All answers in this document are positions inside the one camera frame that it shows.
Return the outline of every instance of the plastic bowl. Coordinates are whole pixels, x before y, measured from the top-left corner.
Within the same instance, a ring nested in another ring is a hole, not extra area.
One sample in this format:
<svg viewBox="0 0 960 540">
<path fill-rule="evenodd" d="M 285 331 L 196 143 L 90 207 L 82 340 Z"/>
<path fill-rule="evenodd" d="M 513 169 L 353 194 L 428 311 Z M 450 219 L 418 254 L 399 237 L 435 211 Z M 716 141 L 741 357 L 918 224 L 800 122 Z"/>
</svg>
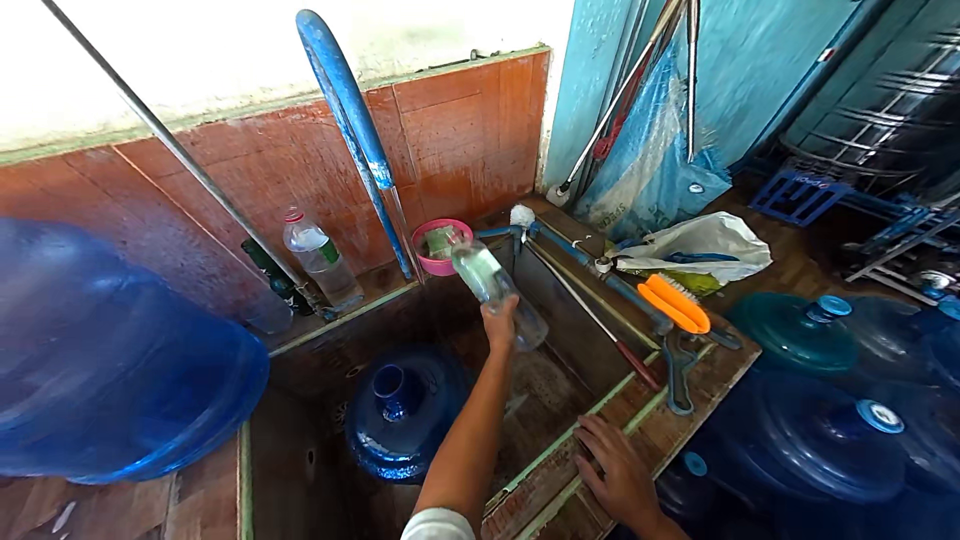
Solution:
<svg viewBox="0 0 960 540">
<path fill-rule="evenodd" d="M 414 249 L 417 250 L 417 258 L 420 260 L 420 266 L 427 272 L 427 274 L 431 274 L 433 276 L 452 276 L 457 273 L 457 271 L 453 269 L 452 260 L 436 260 L 434 258 L 424 257 L 420 254 L 420 243 L 423 242 L 423 236 L 427 233 L 427 231 L 433 231 L 434 229 L 446 227 L 447 225 L 452 225 L 454 229 L 463 233 L 467 241 L 473 240 L 473 231 L 470 230 L 470 227 L 468 227 L 463 221 L 456 219 L 434 219 L 433 221 L 428 221 L 417 227 L 413 236 Z"/>
</svg>

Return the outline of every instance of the plastic bag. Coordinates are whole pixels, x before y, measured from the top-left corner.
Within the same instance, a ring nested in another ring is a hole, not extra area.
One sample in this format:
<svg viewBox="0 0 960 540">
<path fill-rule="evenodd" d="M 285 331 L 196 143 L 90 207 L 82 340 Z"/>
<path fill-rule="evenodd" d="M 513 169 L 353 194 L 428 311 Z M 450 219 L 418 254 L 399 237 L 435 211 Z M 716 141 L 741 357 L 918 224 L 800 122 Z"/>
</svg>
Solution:
<svg viewBox="0 0 960 540">
<path fill-rule="evenodd" d="M 747 224 L 733 214 L 716 212 L 695 217 L 658 233 L 647 234 L 644 245 L 613 249 L 607 257 L 616 257 L 616 269 L 632 274 L 657 273 L 666 270 L 686 274 L 709 274 L 719 286 L 742 280 L 766 268 L 770 246 L 756 237 Z M 677 252 L 684 254 L 723 254 L 738 260 L 690 262 L 681 264 L 663 260 Z M 695 286 L 694 293 L 712 291 Z"/>
<path fill-rule="evenodd" d="M 613 241 L 689 219 L 730 188 L 712 149 L 686 162 L 686 91 L 671 44 L 636 97 L 623 130 L 574 215 Z"/>
</svg>

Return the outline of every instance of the hand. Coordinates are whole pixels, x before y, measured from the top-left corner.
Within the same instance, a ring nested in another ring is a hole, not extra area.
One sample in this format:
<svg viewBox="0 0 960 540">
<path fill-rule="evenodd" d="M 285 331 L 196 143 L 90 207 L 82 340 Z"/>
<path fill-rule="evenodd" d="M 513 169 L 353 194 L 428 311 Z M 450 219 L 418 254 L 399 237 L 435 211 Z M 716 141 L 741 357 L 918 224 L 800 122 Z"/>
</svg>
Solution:
<svg viewBox="0 0 960 540">
<path fill-rule="evenodd" d="M 574 460 L 580 469 L 580 478 L 616 521 L 626 525 L 644 540 L 666 537 L 657 491 L 643 460 L 627 440 L 623 431 L 611 426 L 596 415 L 581 416 L 580 427 L 573 434 L 590 450 L 604 478 L 600 479 L 593 467 L 582 456 Z"/>
<path fill-rule="evenodd" d="M 480 306 L 483 315 L 483 327 L 487 331 L 490 341 L 490 352 L 508 355 L 514 347 L 516 331 L 514 330 L 514 309 L 520 302 L 520 297 L 512 294 L 498 305 L 487 302 Z"/>
</svg>

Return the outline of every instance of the wall tile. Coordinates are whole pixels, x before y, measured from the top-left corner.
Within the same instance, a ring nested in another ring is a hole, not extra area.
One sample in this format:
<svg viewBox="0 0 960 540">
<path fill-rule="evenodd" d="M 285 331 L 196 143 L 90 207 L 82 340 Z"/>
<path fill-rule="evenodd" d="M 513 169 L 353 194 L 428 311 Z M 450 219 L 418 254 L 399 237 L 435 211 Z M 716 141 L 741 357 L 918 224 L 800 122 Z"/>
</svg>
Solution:
<svg viewBox="0 0 960 540">
<path fill-rule="evenodd" d="M 366 100 L 408 224 L 474 219 L 534 185 L 546 52 L 373 88 Z M 395 260 L 326 103 L 176 134 L 271 245 L 297 204 L 354 272 Z M 118 244 L 199 303 L 232 313 L 262 286 L 229 214 L 155 138 L 0 168 L 7 215 L 60 219 Z"/>
</svg>

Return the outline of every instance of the green glass bottle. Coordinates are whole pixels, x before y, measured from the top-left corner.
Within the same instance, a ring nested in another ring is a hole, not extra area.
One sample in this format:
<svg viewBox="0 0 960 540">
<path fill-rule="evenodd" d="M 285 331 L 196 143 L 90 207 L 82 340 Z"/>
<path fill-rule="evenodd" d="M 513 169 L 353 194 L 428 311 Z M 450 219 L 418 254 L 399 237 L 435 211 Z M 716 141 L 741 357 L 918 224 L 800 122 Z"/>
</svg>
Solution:
<svg viewBox="0 0 960 540">
<path fill-rule="evenodd" d="M 256 264 L 256 267 L 266 274 L 267 278 L 270 279 L 270 289 L 282 298 L 290 309 L 300 315 L 313 314 L 313 308 L 307 304 L 303 295 L 297 291 L 297 286 L 283 270 L 280 269 L 274 260 L 267 255 L 267 252 L 263 251 L 260 244 L 256 243 L 253 238 L 247 238 L 240 244 L 240 248 L 250 256 L 253 264 Z"/>
</svg>

